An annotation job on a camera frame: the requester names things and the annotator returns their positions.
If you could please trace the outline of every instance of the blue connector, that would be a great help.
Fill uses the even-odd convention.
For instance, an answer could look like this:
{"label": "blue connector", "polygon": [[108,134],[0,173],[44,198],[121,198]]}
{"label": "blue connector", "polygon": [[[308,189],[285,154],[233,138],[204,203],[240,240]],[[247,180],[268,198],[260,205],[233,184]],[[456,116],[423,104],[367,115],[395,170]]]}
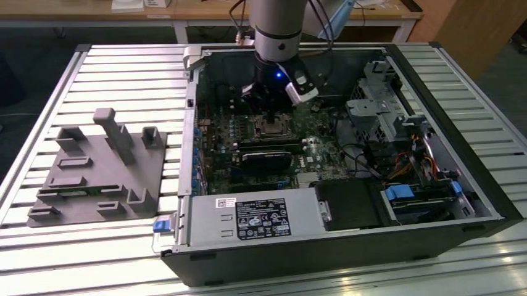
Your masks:
{"label": "blue connector", "polygon": [[171,220],[157,220],[153,222],[153,232],[169,232],[171,231]]}
{"label": "blue connector", "polygon": [[455,196],[462,195],[463,194],[462,185],[459,185],[459,183],[456,181],[452,181],[451,186],[452,186],[452,189],[454,189]]}
{"label": "blue connector", "polygon": [[384,191],[386,196],[388,197],[388,200],[394,199],[412,199],[415,197],[412,188],[410,188],[410,185],[392,185],[388,187],[388,189]]}

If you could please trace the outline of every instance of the floor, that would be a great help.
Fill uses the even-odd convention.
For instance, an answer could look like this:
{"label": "floor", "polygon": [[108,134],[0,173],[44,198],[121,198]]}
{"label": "floor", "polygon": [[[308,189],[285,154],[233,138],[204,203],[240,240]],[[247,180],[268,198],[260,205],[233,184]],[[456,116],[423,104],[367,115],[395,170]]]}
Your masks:
{"label": "floor", "polygon": [[[225,28],[189,28],[189,41],[229,43],[233,30]],[[0,29],[0,55],[23,83],[27,98],[0,108],[0,180],[9,170],[36,118],[53,91],[75,47],[91,44],[175,43],[171,28],[75,28],[67,29],[59,39],[52,29]],[[494,102],[527,135],[527,55],[507,46],[496,57],[478,84]]]}

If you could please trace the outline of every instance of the motherboard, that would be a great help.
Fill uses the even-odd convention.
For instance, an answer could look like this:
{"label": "motherboard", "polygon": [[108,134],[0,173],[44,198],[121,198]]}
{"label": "motherboard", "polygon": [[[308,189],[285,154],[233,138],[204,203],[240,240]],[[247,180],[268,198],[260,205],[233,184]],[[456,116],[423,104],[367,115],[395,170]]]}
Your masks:
{"label": "motherboard", "polygon": [[243,111],[231,106],[211,116],[207,106],[201,112],[208,194],[293,189],[320,179],[349,177],[332,135],[335,123],[319,102],[273,115],[272,120],[247,106]]}

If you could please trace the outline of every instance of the white sticker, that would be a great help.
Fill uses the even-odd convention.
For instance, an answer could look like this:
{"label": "white sticker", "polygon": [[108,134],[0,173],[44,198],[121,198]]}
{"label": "white sticker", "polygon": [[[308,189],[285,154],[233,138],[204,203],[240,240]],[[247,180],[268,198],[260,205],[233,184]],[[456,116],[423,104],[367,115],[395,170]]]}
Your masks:
{"label": "white sticker", "polygon": [[216,199],[216,208],[233,208],[236,204],[236,198]]}

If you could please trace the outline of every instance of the black case side panel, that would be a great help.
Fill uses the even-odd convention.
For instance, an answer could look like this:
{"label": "black case side panel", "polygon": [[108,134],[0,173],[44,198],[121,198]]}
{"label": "black case side panel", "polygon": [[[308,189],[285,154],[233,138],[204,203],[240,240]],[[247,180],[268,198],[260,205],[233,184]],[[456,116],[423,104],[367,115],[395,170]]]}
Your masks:
{"label": "black case side panel", "polygon": [[502,222],[163,256],[188,286],[208,286],[439,256]]}

